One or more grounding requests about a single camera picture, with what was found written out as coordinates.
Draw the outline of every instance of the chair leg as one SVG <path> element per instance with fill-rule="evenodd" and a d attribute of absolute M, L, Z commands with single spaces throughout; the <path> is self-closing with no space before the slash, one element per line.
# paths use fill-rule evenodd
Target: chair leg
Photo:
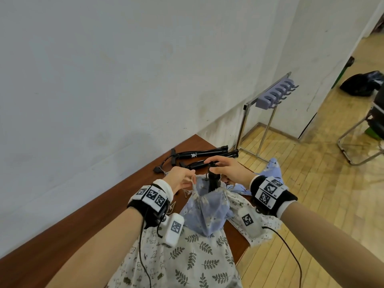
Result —
<path fill-rule="evenodd" d="M 363 160 L 362 162 L 360 163 L 354 163 L 348 156 L 347 152 L 345 151 L 345 149 L 341 146 L 341 140 L 347 135 L 349 134 L 352 130 L 354 130 L 356 127 L 358 127 L 360 124 L 362 124 L 365 120 L 366 120 L 367 117 L 364 117 L 363 119 L 361 119 L 358 123 L 356 123 L 355 125 L 353 125 L 350 129 L 348 129 L 341 137 L 339 137 L 338 141 L 337 141 L 337 146 L 339 147 L 339 149 L 341 150 L 342 154 L 345 156 L 345 158 L 347 159 L 348 163 L 353 165 L 353 166 L 360 166 L 362 164 L 365 164 L 366 162 L 374 159 L 375 157 L 377 157 L 379 154 L 382 154 L 384 153 L 384 151 L 380 151 L 378 152 L 377 154 L 369 157 L 368 159 L 366 160 Z"/>

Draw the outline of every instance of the green object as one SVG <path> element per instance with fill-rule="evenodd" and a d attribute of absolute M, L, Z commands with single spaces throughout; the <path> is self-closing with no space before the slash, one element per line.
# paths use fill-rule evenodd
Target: green object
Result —
<path fill-rule="evenodd" d="M 348 67 L 352 66 L 353 63 L 355 62 L 355 58 L 353 56 L 351 56 L 349 59 L 348 59 L 348 62 L 346 63 L 345 67 L 343 68 L 343 70 L 341 71 L 341 73 L 339 74 L 339 76 L 337 77 L 336 79 L 336 82 L 333 84 L 332 88 L 333 89 L 336 84 L 338 83 L 338 81 L 341 79 L 341 77 L 343 76 L 343 74 L 345 73 L 345 71 L 347 70 Z"/>
<path fill-rule="evenodd" d="M 368 127 L 366 131 L 364 131 L 365 134 L 369 135 L 373 139 L 381 140 L 381 138 L 372 130 L 372 128 Z"/>

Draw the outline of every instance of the hand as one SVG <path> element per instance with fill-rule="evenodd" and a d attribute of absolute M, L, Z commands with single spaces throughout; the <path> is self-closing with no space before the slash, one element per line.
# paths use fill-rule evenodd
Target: hand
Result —
<path fill-rule="evenodd" d="M 173 167 L 163 180 L 170 185 L 172 192 L 176 194 L 180 189 L 190 188 L 192 183 L 196 184 L 195 170 Z"/>
<path fill-rule="evenodd" d="M 208 164 L 215 161 L 218 161 L 216 163 L 218 167 L 209 168 L 212 173 L 225 175 L 231 181 L 242 184 L 244 187 L 249 189 L 252 179 L 256 176 L 254 173 L 232 157 L 215 155 L 214 157 L 206 159 L 204 163 Z"/>

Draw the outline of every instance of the wooden floor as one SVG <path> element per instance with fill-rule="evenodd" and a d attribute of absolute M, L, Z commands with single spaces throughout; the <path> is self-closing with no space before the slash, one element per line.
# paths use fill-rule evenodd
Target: wooden floor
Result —
<path fill-rule="evenodd" d="M 342 81 L 357 73 L 384 72 L 384 34 L 362 40 L 356 61 Z M 330 91 L 313 128 L 300 143 L 269 132 L 262 157 L 277 158 L 286 185 L 301 203 L 341 228 L 384 261 L 384 157 L 360 167 L 350 166 L 336 145 L 347 129 L 369 110 L 370 99 L 351 97 L 338 87 Z M 374 154 L 377 141 L 364 134 L 363 123 L 344 140 L 354 160 Z M 255 129 L 242 147 L 257 151 L 263 128 Z M 261 172 L 265 162 L 241 152 L 238 160 Z M 299 258 L 303 288 L 339 287 L 283 225 L 279 231 Z M 245 288 L 299 287 L 299 270 L 280 238 L 249 248 L 237 265 Z"/>

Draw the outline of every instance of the brown tabletop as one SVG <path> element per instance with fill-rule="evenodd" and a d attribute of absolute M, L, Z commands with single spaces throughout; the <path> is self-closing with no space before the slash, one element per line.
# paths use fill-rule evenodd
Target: brown tabletop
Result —
<path fill-rule="evenodd" d="M 176 146 L 177 152 L 187 150 L 213 149 L 214 146 L 194 135 Z M 86 241 L 105 227 L 126 209 L 129 198 L 142 185 L 149 185 L 155 179 L 164 177 L 152 170 L 170 154 L 160 156 L 153 162 L 138 170 L 122 182 L 104 192 L 74 213 L 65 217 L 46 231 L 32 238 L 21 247 L 0 259 L 0 287 L 43 288 L 61 268 L 61 266 Z M 184 160 L 186 164 L 200 160 L 193 158 Z M 171 169 L 170 161 L 163 167 Z M 205 174 L 207 168 L 197 170 L 197 174 Z M 184 192 L 175 195 L 175 212 L 180 212 L 188 198 Z M 237 263 L 249 246 L 246 239 L 227 221 L 224 225 L 233 258 Z"/>

